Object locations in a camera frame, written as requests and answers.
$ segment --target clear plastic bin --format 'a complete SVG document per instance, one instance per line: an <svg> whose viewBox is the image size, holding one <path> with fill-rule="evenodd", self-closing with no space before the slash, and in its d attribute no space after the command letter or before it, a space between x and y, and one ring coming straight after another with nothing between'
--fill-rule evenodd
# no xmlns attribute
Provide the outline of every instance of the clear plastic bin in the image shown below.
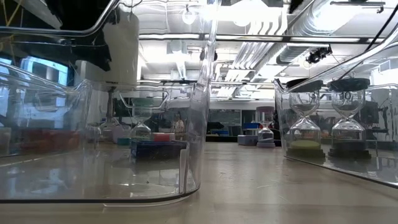
<svg viewBox="0 0 398 224"><path fill-rule="evenodd" d="M218 3L173 5L181 25L168 29L163 17L139 29L158 9L122 0L87 30L0 27L0 202L148 203L197 191ZM168 81L142 79L156 63Z"/></svg>
<svg viewBox="0 0 398 224"><path fill-rule="evenodd" d="M287 88L274 80L287 157L398 188L397 41L395 26L373 49L295 86ZM320 128L326 158L317 157L317 150L289 154L289 133L301 117L291 108L289 96L319 81L323 82L319 107L308 117Z"/></svg>

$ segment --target hourglass base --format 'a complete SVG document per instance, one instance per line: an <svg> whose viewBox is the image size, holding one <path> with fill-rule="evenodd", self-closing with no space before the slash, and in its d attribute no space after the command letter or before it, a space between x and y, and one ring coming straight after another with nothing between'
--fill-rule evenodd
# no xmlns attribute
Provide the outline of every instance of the hourglass base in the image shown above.
<svg viewBox="0 0 398 224"><path fill-rule="evenodd" d="M330 149L328 152L330 157L345 158L345 159L371 159L372 155L368 150L344 150L344 149Z"/></svg>
<svg viewBox="0 0 398 224"><path fill-rule="evenodd" d="M321 149L287 149L286 156L296 158L325 158L325 153Z"/></svg>

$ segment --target sand timer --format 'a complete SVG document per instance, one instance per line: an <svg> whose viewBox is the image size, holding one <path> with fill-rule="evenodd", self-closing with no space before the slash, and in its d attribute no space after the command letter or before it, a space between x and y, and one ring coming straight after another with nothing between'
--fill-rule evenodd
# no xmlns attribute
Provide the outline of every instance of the sand timer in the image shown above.
<svg viewBox="0 0 398 224"><path fill-rule="evenodd" d="M106 104L106 120L99 126L101 133L101 141L112 142L113 139L113 129L119 126L119 121L113 116L114 115L114 105L113 96L116 87L111 86L108 89L108 102Z"/></svg>
<svg viewBox="0 0 398 224"><path fill-rule="evenodd" d="M152 131L144 124L152 116L153 99L135 98L133 100L132 117L137 125L131 129L130 138L135 141L149 141Z"/></svg>
<svg viewBox="0 0 398 224"><path fill-rule="evenodd" d="M268 128L274 120L274 107L260 106L256 108L256 121L262 125L262 129L258 132L257 147L273 148L274 133Z"/></svg>
<svg viewBox="0 0 398 224"><path fill-rule="evenodd" d="M370 81L367 78L349 78L328 84L332 91L331 104L342 118L331 129L329 156L370 158L366 150L366 130L353 119L365 104L365 90Z"/></svg>
<svg viewBox="0 0 398 224"><path fill-rule="evenodd" d="M287 155L299 157L324 157L321 149L321 130L309 118L319 107L319 90L323 82L314 81L290 92L289 105L300 117L288 132Z"/></svg>

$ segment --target fluorescent light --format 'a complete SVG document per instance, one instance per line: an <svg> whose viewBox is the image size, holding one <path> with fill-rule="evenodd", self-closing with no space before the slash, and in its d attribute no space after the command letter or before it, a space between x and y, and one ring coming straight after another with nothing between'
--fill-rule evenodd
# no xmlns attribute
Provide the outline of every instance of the fluorescent light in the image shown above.
<svg viewBox="0 0 398 224"><path fill-rule="evenodd" d="M274 101L275 99L251 99L251 98L210 98L210 100L218 100L218 101L221 101L221 100L224 100L224 101L227 101L227 100L233 100L233 101Z"/></svg>
<svg viewBox="0 0 398 224"><path fill-rule="evenodd" d="M370 43L372 42L373 38L368 38L368 40L366 41L366 43ZM380 43L384 40L384 38L377 38L376 39L376 43Z"/></svg>
<svg viewBox="0 0 398 224"><path fill-rule="evenodd" d="M217 97L230 97L234 93L236 87L222 87L218 93Z"/></svg>
<svg viewBox="0 0 398 224"><path fill-rule="evenodd" d="M278 64L266 64L267 66L280 66ZM289 64L285 65L286 67L299 67L300 65L295 65L295 64Z"/></svg>
<svg viewBox="0 0 398 224"><path fill-rule="evenodd" d="M199 39L199 34L140 34L140 40Z"/></svg>
<svg viewBox="0 0 398 224"><path fill-rule="evenodd" d="M212 85L242 85L243 82L212 82Z"/></svg>
<svg viewBox="0 0 398 224"><path fill-rule="evenodd" d="M269 86L274 86L272 83L247 83L247 85L269 85Z"/></svg>
<svg viewBox="0 0 398 224"><path fill-rule="evenodd" d="M243 41L267 41L280 42L283 37L270 37L260 35L217 35L217 40L243 40Z"/></svg>
<svg viewBox="0 0 398 224"><path fill-rule="evenodd" d="M147 63L170 63L170 62L190 62L192 61L191 56L188 54L183 53L176 53L176 54L163 54L163 52L159 51L148 51L146 53L145 59Z"/></svg>
<svg viewBox="0 0 398 224"><path fill-rule="evenodd" d="M277 17L281 10L280 7L268 7L260 0L242 0L232 6L220 6L216 17L219 21L231 21L244 27L251 21L269 22Z"/></svg>
<svg viewBox="0 0 398 224"><path fill-rule="evenodd" d="M287 43L288 47L329 47L328 44Z"/></svg>
<svg viewBox="0 0 398 224"><path fill-rule="evenodd" d="M322 42L322 43L357 43L359 42L359 38L352 37L292 37L290 41L292 42Z"/></svg>
<svg viewBox="0 0 398 224"><path fill-rule="evenodd" d="M153 80L137 80L138 83L160 83L160 81Z"/></svg>

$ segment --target ceiling pipe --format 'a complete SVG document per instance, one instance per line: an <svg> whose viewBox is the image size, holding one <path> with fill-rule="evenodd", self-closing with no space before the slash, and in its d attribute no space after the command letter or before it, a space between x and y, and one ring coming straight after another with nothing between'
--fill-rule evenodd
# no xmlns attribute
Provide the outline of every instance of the ceiling pipe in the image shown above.
<svg viewBox="0 0 398 224"><path fill-rule="evenodd" d="M258 34L262 35L262 34L261 34L261 31L263 30L263 28L262 28L263 26L266 26L266 25L265 25L265 22L257 22L257 21L254 22L254 30L253 30L254 33L253 33L253 34L254 34L254 35L258 35ZM236 67L237 67L237 68L245 69L244 64L245 64L245 62L248 60L248 58L251 56L251 54L253 53L253 51L256 50L257 44L258 44L258 43L255 43L255 42L250 42L250 43L248 44L248 46L249 46L248 51L246 51L246 53L245 53L245 55L244 55L243 58L239 59L239 60L236 62Z"/></svg>
<svg viewBox="0 0 398 224"><path fill-rule="evenodd" d="M277 35L282 35L287 29L287 11L284 9L281 14L281 25L279 30L276 32ZM268 50L272 47L270 43L261 43L259 50L253 55L252 59L248 62L248 68L252 69L259 63L259 61L265 56Z"/></svg>
<svg viewBox="0 0 398 224"><path fill-rule="evenodd" d="M288 35L331 35L356 15L356 11L352 7L340 6L337 8L339 11L333 11L336 10L336 6L331 6L331 2L332 0L315 0L307 12L304 13L304 16L297 19L296 23L288 30ZM272 46L273 49L277 49L277 52L282 47L285 47L285 49L277 55L277 63L281 65L292 63L298 56L308 50L308 47L286 47L286 44L275 44ZM267 61L263 60L261 65L264 66L266 63Z"/></svg>
<svg viewBox="0 0 398 224"><path fill-rule="evenodd" d="M275 26L275 21L272 22L271 30L272 30L272 28L273 28L274 26ZM269 22L264 21L264 22L263 22L262 29L260 30L259 34L260 34L260 35L266 35L268 29L269 29ZM248 56L242 61L242 63L241 63L241 68L245 68L245 69L248 68L248 67L246 66L247 63L248 63L250 60L252 60L252 58L253 58L256 54L258 54L258 52L259 52L259 50L260 50L259 48L261 47L261 44L262 44L262 43L253 43L252 51L251 51L250 54L248 54Z"/></svg>
<svg viewBox="0 0 398 224"><path fill-rule="evenodd" d="M185 61L178 60L176 61L176 66L178 70L178 74L180 75L180 79L184 80L187 78L187 68L185 67Z"/></svg>
<svg viewBox="0 0 398 224"><path fill-rule="evenodd" d="M255 28L255 22L251 22L250 23L250 29L248 32L248 35L253 35L253 30ZM232 67L236 68L236 64L242 59L242 57L244 56L244 53L247 52L249 50L249 43L248 42L243 42L242 46L238 52L238 55L236 56L234 62L232 63Z"/></svg>

